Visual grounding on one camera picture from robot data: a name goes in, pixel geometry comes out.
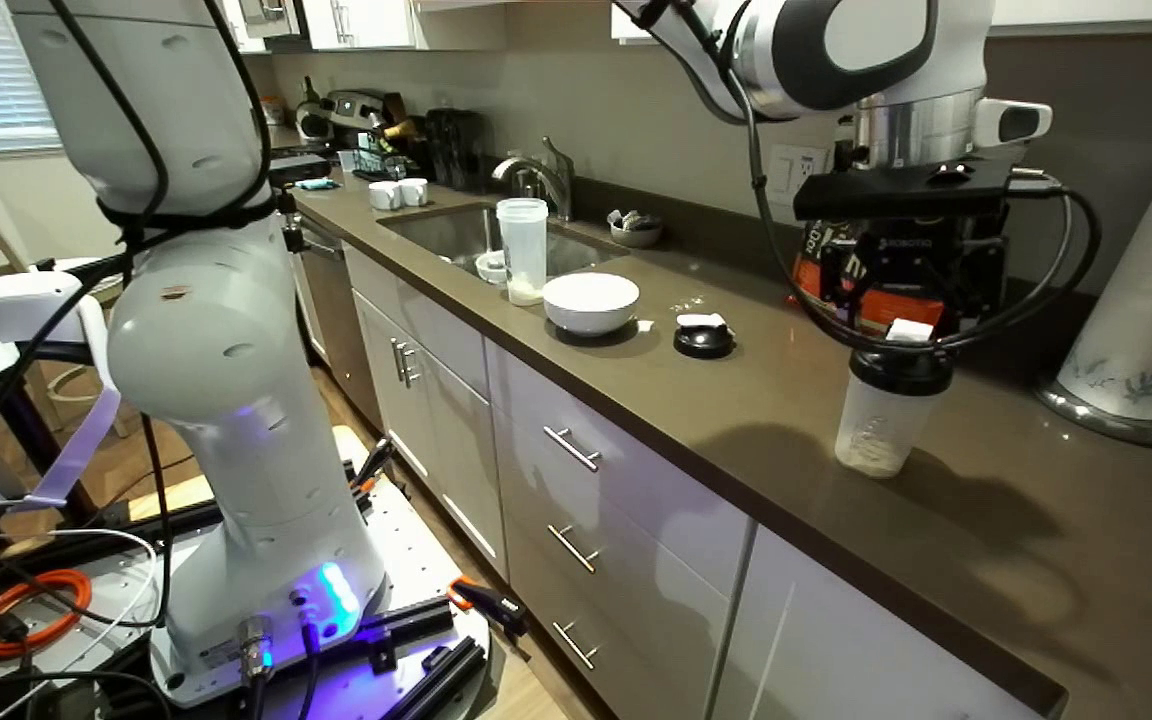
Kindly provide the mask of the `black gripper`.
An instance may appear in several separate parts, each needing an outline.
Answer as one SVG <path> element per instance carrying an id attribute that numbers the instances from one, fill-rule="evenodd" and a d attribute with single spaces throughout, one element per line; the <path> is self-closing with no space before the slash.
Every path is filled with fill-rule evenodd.
<path id="1" fill-rule="evenodd" d="M 847 347 L 884 347 L 898 321 L 931 328 L 937 351 L 981 346 L 1002 321 L 1009 170 L 954 162 L 810 177 L 791 296 Z"/>

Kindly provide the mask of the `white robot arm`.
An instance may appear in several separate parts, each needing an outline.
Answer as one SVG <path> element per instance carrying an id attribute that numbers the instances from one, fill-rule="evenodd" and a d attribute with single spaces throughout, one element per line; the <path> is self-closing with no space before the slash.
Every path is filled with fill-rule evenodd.
<path id="1" fill-rule="evenodd" d="M 868 164 L 802 190 L 806 220 L 954 211 L 942 184 L 1051 130 L 984 94 L 995 0 L 616 0 L 731 122 L 852 108 Z M 166 577 L 157 687 L 202 708 L 352 641 L 385 587 L 296 335 L 268 130 L 215 0 L 10 0 L 67 162 L 123 234 L 106 369 L 193 447 L 220 526 Z"/>

